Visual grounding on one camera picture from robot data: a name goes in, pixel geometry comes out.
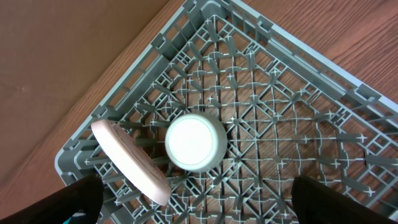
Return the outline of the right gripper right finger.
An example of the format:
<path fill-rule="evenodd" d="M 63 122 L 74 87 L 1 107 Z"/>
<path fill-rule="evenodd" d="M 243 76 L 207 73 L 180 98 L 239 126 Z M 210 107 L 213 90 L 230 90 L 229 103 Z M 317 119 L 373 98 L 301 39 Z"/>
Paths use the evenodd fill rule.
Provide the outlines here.
<path fill-rule="evenodd" d="M 300 224 L 396 224 L 304 175 L 294 179 L 291 196 Z"/>

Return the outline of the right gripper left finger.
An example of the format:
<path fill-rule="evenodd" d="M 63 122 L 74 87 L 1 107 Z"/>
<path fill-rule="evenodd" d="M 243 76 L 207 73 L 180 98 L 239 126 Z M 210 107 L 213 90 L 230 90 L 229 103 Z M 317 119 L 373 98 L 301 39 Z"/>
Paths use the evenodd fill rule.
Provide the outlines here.
<path fill-rule="evenodd" d="M 103 206 L 104 185 L 98 174 L 88 175 L 20 210 L 1 223 L 96 223 Z"/>

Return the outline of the large white plate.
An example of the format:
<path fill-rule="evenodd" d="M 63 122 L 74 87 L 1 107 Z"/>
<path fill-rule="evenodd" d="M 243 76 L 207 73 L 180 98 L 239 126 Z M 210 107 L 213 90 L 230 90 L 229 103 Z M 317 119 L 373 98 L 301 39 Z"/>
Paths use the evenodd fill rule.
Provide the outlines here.
<path fill-rule="evenodd" d="M 91 124 L 104 153 L 138 190 L 159 205 L 167 205 L 172 190 L 162 171 L 120 125 L 108 119 Z"/>

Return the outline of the small grey bowl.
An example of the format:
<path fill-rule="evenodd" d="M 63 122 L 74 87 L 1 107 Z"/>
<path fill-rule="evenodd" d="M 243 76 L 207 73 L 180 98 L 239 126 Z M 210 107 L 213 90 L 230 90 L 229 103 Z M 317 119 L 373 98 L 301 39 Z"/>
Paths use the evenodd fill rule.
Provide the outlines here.
<path fill-rule="evenodd" d="M 165 150 L 179 168 L 207 172 L 218 166 L 228 138 L 221 121 L 207 113 L 188 113 L 173 120 L 165 135 Z"/>

